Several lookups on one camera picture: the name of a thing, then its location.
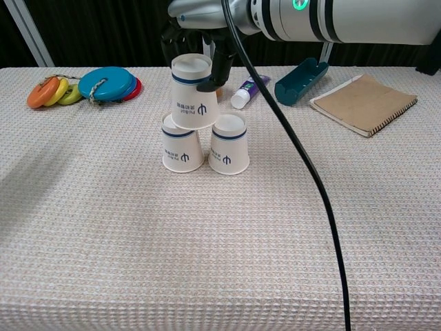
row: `white paper cup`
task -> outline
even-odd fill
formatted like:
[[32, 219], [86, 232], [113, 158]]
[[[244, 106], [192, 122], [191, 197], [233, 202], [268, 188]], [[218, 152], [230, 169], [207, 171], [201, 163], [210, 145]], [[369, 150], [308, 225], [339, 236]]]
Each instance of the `white paper cup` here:
[[240, 174], [249, 165], [247, 122], [236, 113], [219, 116], [212, 128], [208, 162], [220, 174]]
[[209, 79], [212, 60], [203, 54], [184, 54], [172, 61], [172, 120], [177, 127], [199, 130], [212, 126], [219, 116], [216, 92], [198, 92]]
[[204, 163], [198, 132], [177, 128], [171, 114], [163, 116], [163, 164], [173, 172], [191, 172]]

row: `glue stick cap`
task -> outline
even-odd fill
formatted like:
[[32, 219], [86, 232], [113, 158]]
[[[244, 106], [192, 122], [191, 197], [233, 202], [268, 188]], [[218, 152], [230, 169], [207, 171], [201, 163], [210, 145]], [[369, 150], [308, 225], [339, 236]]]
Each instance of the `glue stick cap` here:
[[232, 106], [236, 109], [242, 109], [249, 102], [249, 100], [251, 100], [251, 97], [248, 91], [241, 88], [234, 96], [232, 96]]

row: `purple label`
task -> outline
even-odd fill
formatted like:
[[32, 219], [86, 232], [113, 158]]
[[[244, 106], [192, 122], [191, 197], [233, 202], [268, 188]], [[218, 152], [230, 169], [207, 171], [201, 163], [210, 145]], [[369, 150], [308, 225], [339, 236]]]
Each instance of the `purple label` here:
[[[261, 75], [260, 77], [265, 85], [267, 85], [269, 81], [271, 81], [271, 78], [269, 78], [268, 76]], [[244, 84], [242, 84], [240, 90], [247, 91], [249, 93], [250, 99], [252, 99], [259, 91], [259, 88], [257, 87], [254, 80], [250, 77], [248, 78], [248, 80], [246, 80], [246, 82], [244, 82]]]

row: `orange disc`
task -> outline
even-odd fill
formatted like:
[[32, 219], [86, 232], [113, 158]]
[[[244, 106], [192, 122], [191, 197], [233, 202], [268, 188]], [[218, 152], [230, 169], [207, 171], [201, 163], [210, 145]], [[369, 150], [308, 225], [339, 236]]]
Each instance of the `orange disc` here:
[[42, 86], [35, 86], [29, 94], [28, 106], [31, 108], [41, 107], [52, 98], [52, 95], [57, 91], [59, 85], [60, 80], [56, 77], [52, 77], [47, 79]]

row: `colorful plastic disc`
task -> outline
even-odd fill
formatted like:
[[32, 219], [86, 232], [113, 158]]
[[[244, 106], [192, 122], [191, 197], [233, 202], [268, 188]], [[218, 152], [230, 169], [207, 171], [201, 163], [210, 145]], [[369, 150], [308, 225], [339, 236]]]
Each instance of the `colorful plastic disc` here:
[[68, 90], [63, 95], [61, 99], [58, 100], [58, 103], [63, 106], [72, 105], [77, 102], [83, 96], [80, 91], [78, 91], [78, 84], [69, 85]]
[[28, 96], [27, 104], [31, 108], [41, 107], [57, 91], [60, 81], [56, 77], [46, 79], [43, 85], [37, 85]]
[[117, 97], [114, 97], [113, 99], [110, 99], [110, 100], [108, 100], [108, 101], [122, 100], [122, 99], [124, 99], [127, 95], [129, 95], [130, 93], [133, 92], [133, 90], [134, 90], [135, 87], [136, 87], [136, 77], [133, 76], [132, 74], [131, 74], [130, 76], [132, 76], [132, 80], [131, 80], [131, 82], [130, 82], [130, 86], [128, 87], [128, 89], [127, 89], [126, 91], [124, 91], [123, 94], [121, 94], [121, 95], [119, 95], [119, 96], [117, 96]]
[[143, 84], [141, 83], [141, 81], [136, 78], [136, 87], [135, 89], [132, 91], [132, 93], [130, 93], [129, 95], [127, 95], [125, 98], [123, 98], [124, 101], [129, 101], [133, 98], [136, 98], [138, 96], [139, 93], [141, 93], [141, 90], [143, 89]]
[[95, 91], [97, 101], [111, 101], [122, 95], [132, 83], [132, 75], [120, 67], [105, 67], [86, 74], [78, 84], [81, 95], [87, 99], [92, 88], [102, 79], [107, 79]]
[[46, 107], [52, 106], [66, 93], [69, 87], [69, 81], [66, 78], [60, 79], [60, 85], [58, 85], [57, 91], [52, 95], [48, 102], [45, 102]]

